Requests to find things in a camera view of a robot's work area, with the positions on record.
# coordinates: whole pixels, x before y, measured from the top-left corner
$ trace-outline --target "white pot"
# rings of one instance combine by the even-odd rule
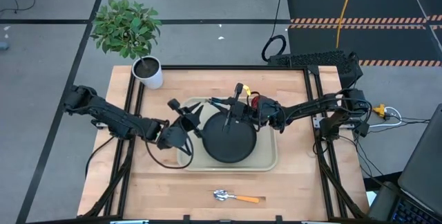
[[[137,65],[138,62],[141,62],[141,59],[138,58],[137,60],[135,60],[135,62],[132,65],[132,74],[133,74],[133,76],[135,76],[135,78],[139,79],[140,82],[143,83],[144,85],[146,85],[147,88],[149,88],[149,89],[160,88],[163,85],[163,72],[162,72],[162,69],[161,69],[160,61],[156,57],[153,57],[153,56],[150,56],[150,55],[146,56],[146,57],[143,57],[143,58],[151,58],[151,59],[157,60],[158,65],[159,65],[158,71],[154,75],[152,75],[152,76],[150,76],[148,78],[141,78],[141,77],[137,76],[135,74],[135,65]]]

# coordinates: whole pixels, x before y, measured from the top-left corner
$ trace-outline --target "orange handle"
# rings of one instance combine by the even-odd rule
[[[259,203],[260,199],[256,197],[250,197],[250,196],[236,196],[238,200],[248,201],[250,203]]]

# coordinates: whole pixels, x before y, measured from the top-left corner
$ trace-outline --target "laptop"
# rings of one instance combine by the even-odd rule
[[[442,224],[442,104],[398,180],[384,183],[369,216],[396,223]]]

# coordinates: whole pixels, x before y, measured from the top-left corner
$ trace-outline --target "white cable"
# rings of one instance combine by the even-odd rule
[[[399,119],[399,122],[394,123],[394,124],[375,124],[375,125],[371,125],[370,127],[395,127],[395,126],[398,126],[398,125],[402,124],[402,116],[399,113],[399,111],[397,111],[395,108],[393,108],[391,106],[385,107],[385,112],[387,112],[387,109],[391,109],[391,110],[395,111],[398,114],[397,117]]]

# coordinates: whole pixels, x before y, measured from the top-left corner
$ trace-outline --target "potted plant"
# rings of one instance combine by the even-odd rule
[[[153,19],[158,15],[153,8],[144,8],[142,3],[129,3],[128,0],[108,0],[108,6],[102,6],[97,12],[95,28],[91,37],[97,48],[104,53],[119,52],[123,58],[136,59],[132,65],[132,74],[150,89],[157,89],[163,84],[160,61],[150,56],[151,40],[158,45],[161,21]]]

